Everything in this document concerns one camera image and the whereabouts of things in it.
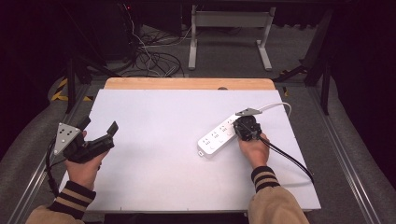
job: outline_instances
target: sleeve cuff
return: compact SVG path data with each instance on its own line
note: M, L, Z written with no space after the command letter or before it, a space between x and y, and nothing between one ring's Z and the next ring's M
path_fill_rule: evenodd
M75 182L67 181L66 186L49 210L69 214L75 219L82 219L85 210L95 196L95 191L86 189Z
M254 169L251 173L251 180L256 188L256 193L267 187L280 186L274 171L268 166L259 166Z

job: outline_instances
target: white table surface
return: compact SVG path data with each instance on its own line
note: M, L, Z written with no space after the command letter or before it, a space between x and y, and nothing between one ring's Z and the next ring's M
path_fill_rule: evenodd
M279 102L277 91L100 90L86 140L106 134L114 120L120 128L88 211L246 211L255 190L236 139L211 159L198 156L197 141L235 112ZM271 143L305 165L283 105L256 119ZM300 168L274 151L268 165L304 210L320 209ZM61 188L67 179L66 174Z

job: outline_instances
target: black metal stand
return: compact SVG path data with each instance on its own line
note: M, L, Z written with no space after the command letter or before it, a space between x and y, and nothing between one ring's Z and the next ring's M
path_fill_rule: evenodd
M76 104L76 82L75 76L81 84L89 85L92 81L92 76L87 66L93 67L94 69L102 72L108 77L120 77L118 74L104 68L103 66L85 58L82 56L76 56L69 60L67 65L67 93L68 93L68 104L66 109L66 114L68 114L73 106Z
M304 59L302 60L302 64L289 72L283 72L284 74L282 76L272 79L274 82L283 82L286 79L294 77L295 75L302 73L304 70L307 70L308 73L304 83L306 86L314 86L317 84L320 77L324 75L320 103L323 112L326 115L329 115L327 104L330 88L330 66L328 65L329 57L325 56L326 52L322 52L322 46L331 19L332 9L328 9L318 25L318 29L315 32L314 38L309 45Z

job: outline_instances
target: person's right hand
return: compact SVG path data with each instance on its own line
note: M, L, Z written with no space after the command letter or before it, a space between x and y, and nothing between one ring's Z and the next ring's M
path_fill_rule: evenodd
M65 161L64 164L66 165L70 181L73 181L86 189L93 190L99 167L107 153L108 151L85 163L75 163L69 160Z
M261 134L261 137L269 141L264 133ZM270 149L261 140L252 139L246 142L238 138L238 143L242 153L244 153L245 157L249 160L253 169L267 165Z

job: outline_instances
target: power outlet socket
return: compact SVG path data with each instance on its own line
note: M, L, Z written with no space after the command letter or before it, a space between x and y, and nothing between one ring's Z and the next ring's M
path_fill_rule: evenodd
M238 118L239 116L231 115L216 128L198 140L198 155L201 157L205 156L207 158L212 158L228 142L233 140L236 137L235 130L233 129L233 122Z

